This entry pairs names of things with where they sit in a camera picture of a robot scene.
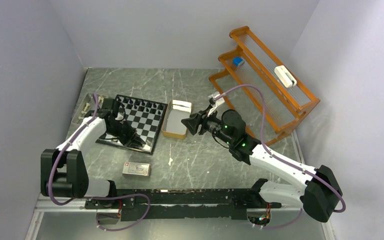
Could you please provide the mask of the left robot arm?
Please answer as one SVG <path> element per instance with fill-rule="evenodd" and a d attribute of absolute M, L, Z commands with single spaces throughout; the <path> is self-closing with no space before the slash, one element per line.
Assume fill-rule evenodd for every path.
<path fill-rule="evenodd" d="M 45 149 L 40 156 L 40 192 L 59 206 L 75 199 L 98 200 L 112 208 L 119 200 L 112 180 L 91 179 L 84 156 L 99 137 L 110 134 L 124 146 L 146 145 L 126 120 L 118 119 L 117 109 L 89 111 L 79 128 L 58 147 Z"/>

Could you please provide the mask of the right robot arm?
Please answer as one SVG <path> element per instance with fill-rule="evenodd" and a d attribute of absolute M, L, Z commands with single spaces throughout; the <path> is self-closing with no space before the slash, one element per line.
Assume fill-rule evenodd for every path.
<path fill-rule="evenodd" d="M 326 223 L 333 213 L 346 209 L 343 192 L 331 168 L 314 167 L 286 157 L 266 146 L 246 132 L 246 123 L 235 110 L 216 113 L 201 110 L 181 123 L 192 134 L 210 133 L 227 144 L 228 151 L 239 162 L 268 170 L 287 184 L 267 180 L 250 193 L 255 207 L 265 203 L 280 203 L 301 208 L 307 215 Z"/>

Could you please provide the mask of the black white chess board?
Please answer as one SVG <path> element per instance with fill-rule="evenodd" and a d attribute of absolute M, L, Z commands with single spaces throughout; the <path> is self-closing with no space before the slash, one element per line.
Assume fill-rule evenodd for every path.
<path fill-rule="evenodd" d="M 122 94 L 116 95 L 115 99 L 120 103 L 120 111 L 124 119 L 135 128 L 137 135 L 145 144 L 143 146 L 125 146 L 115 139 L 113 135 L 107 133 L 100 136 L 96 143 L 152 155 L 162 129 L 168 105 L 163 102 Z"/>

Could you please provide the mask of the white chess piece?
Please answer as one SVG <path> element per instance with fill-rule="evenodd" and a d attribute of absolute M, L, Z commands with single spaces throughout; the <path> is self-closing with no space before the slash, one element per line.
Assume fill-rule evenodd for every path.
<path fill-rule="evenodd" d="M 98 97 L 98 103 L 99 103 L 99 104 L 102 104 L 102 103 L 104 102 L 105 98 L 106 98 L 105 96 L 100 95 L 100 96 Z"/>
<path fill-rule="evenodd" d="M 84 105 L 84 108 L 83 108 L 83 112 L 87 112 L 88 109 L 90 108 L 90 104 L 87 102 L 85 105 Z"/>

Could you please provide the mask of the small printed card box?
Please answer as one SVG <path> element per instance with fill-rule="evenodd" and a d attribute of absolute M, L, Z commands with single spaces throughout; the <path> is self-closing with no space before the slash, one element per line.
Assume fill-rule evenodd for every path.
<path fill-rule="evenodd" d="M 149 177 L 151 173 L 151 165 L 149 163 L 139 163 L 139 162 L 125 162 L 122 174 L 124 176 L 139 176 L 139 177 Z"/>

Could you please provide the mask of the silver metal tin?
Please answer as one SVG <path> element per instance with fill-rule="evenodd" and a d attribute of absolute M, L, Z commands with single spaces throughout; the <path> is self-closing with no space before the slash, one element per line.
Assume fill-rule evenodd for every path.
<path fill-rule="evenodd" d="M 95 110 L 95 107 L 96 101 L 94 93 L 87 93 L 83 100 L 80 102 L 79 106 L 74 111 L 73 117 L 71 118 L 71 123 L 76 126 L 79 126 L 83 122 L 86 114 L 89 111 L 93 112 Z"/>

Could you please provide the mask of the blue small block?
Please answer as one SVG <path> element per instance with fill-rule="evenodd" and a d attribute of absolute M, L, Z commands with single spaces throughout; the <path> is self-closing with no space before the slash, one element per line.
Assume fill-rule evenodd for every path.
<path fill-rule="evenodd" d="M 232 63 L 235 67 L 240 67 L 245 63 L 245 60 L 242 57 L 236 56 L 232 59 Z"/>

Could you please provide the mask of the orange wooden rack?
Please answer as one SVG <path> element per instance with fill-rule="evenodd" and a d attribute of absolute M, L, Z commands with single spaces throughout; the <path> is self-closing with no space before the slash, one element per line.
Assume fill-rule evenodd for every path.
<path fill-rule="evenodd" d="M 266 141 L 272 145 L 290 135 L 317 106 L 317 98 L 298 77 L 251 31 L 248 26 L 233 29 L 229 37 L 236 47 L 218 57 L 224 69 L 209 77 L 215 89 L 223 93 L 220 79 L 230 79 L 237 85 L 254 85 L 262 92 L 244 87 L 243 91 L 271 125 L 276 137 Z M 240 67 L 234 66 L 234 57 L 244 59 Z M 274 69 L 284 65 L 297 80 L 296 86 L 286 88 L 275 75 Z"/>

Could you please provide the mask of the white plastic device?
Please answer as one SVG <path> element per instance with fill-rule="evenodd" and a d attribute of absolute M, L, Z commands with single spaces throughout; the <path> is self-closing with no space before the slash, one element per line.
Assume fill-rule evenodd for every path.
<path fill-rule="evenodd" d="M 297 80 L 284 65 L 276 66 L 274 73 L 285 88 L 292 88 L 297 85 Z"/>

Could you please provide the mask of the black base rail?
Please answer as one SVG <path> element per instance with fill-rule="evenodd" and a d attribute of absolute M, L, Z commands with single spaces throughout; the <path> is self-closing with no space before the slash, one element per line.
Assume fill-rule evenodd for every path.
<path fill-rule="evenodd" d="M 120 211 L 121 221 L 144 219 L 230 218 L 247 220 L 248 210 L 281 208 L 265 202 L 249 188 L 208 189 L 118 189 L 117 200 L 88 200 L 84 207 L 99 213 Z"/>

